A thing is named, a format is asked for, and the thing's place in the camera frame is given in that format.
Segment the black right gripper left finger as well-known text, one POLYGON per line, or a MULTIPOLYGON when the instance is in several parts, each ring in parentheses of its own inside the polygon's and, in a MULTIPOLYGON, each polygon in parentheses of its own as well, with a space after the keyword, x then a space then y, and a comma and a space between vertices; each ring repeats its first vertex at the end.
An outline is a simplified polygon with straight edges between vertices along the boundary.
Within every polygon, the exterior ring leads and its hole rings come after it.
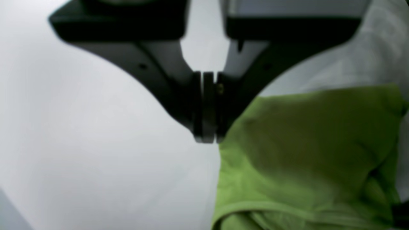
POLYGON ((142 84, 198 143, 203 123, 202 73, 183 57, 188 0, 70 0, 49 16, 65 43, 114 64, 142 84))

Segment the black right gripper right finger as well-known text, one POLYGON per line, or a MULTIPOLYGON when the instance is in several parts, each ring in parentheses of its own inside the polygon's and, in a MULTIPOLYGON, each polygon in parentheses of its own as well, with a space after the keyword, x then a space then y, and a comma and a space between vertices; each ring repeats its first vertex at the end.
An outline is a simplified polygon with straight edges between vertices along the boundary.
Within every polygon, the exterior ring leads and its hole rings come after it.
POLYGON ((349 41, 366 0, 221 0, 230 40, 217 74, 217 143, 269 83, 308 58, 349 41))

